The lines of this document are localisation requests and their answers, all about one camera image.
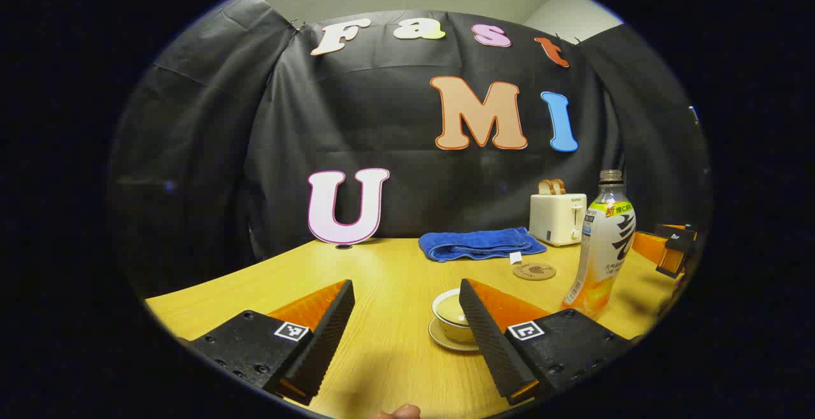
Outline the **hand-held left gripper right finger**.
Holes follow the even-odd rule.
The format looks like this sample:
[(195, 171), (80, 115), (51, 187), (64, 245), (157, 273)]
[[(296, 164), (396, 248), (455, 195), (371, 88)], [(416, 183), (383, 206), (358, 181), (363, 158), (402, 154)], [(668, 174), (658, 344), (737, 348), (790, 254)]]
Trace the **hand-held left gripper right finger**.
[(459, 303), (511, 405), (571, 389), (634, 346), (576, 309), (550, 313), (471, 278), (461, 280)]

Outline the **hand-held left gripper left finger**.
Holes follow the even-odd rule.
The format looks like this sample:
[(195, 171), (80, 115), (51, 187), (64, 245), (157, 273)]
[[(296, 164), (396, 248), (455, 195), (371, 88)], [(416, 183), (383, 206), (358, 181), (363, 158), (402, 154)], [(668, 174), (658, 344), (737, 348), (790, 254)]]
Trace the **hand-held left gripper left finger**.
[(241, 311), (192, 339), (190, 347), (236, 378), (308, 406), (354, 305), (352, 281), (341, 280), (270, 313)]

